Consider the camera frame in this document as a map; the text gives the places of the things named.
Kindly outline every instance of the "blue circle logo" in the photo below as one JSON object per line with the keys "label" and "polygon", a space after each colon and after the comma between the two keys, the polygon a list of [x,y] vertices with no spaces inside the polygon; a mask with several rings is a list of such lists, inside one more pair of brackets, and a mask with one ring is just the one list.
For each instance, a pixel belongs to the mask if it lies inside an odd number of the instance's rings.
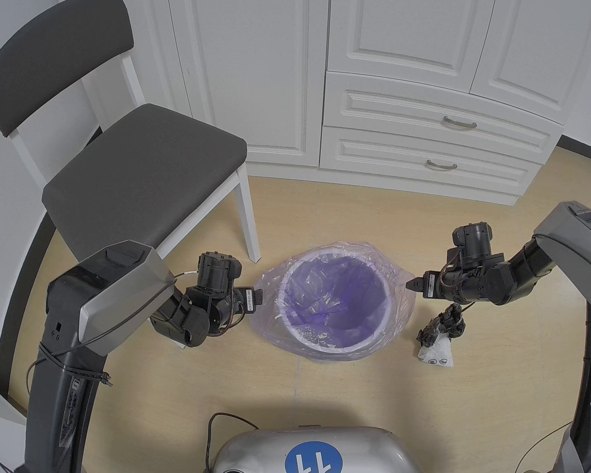
{"label": "blue circle logo", "polygon": [[285,459],[287,473],[341,473],[337,449],[323,441],[307,441],[291,449]]}

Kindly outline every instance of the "white drawer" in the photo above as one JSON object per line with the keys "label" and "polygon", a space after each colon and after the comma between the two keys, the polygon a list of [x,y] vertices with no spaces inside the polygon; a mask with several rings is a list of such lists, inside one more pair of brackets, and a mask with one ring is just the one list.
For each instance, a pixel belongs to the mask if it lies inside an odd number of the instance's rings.
{"label": "white drawer", "polygon": [[338,72],[326,73],[324,125],[410,135],[541,164],[563,128],[525,110],[467,93]]}
{"label": "white drawer", "polygon": [[[319,165],[515,195],[526,191],[541,168],[538,163],[472,147],[328,126],[322,129]],[[439,193],[437,187],[431,192]]]}

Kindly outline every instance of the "purple trash bag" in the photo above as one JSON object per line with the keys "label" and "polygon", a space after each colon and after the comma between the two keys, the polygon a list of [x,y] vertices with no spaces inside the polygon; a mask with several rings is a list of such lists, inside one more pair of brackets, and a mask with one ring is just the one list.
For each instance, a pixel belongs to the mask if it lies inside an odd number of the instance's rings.
{"label": "purple trash bag", "polygon": [[368,243],[336,242],[287,259],[263,274],[263,306],[250,324],[269,342],[315,361],[354,361],[407,324],[413,279]]}

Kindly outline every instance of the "chair seat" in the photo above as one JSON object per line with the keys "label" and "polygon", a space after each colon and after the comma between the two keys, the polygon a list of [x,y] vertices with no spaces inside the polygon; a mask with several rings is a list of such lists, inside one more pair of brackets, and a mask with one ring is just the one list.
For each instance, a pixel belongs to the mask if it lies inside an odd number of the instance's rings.
{"label": "chair seat", "polygon": [[157,248],[246,156],[244,140],[148,103],[61,169],[42,201],[78,260],[123,240]]}

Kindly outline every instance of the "floor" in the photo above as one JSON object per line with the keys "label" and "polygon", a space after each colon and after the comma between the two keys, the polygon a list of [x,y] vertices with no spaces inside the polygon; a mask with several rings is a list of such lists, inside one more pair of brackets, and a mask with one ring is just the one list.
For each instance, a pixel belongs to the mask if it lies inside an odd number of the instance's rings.
{"label": "floor", "polygon": [[[224,200],[166,258],[196,269],[205,250],[243,263],[238,285],[288,256],[336,240],[368,241],[406,270],[440,269],[451,232],[487,221],[493,251],[510,257],[559,201],[591,207],[591,161],[556,149],[514,207],[418,193],[250,178],[262,259],[246,256],[233,197]],[[45,288],[75,263],[55,235],[18,338],[11,396],[27,405],[24,373],[43,331]],[[193,284],[185,277],[178,286]],[[540,437],[572,419],[580,382],[585,307],[553,271],[507,306],[476,304],[453,341],[454,368],[417,359],[418,330],[446,303],[417,299],[404,331],[353,363],[317,364],[273,347],[245,321],[196,349],[181,350],[144,324],[108,358],[113,388],[99,388],[84,464],[91,472],[203,470],[211,414],[239,414],[261,428],[302,424],[393,431],[426,472],[511,473]],[[213,451],[246,430],[222,417]],[[561,432],[528,454],[519,471],[552,468]]]}

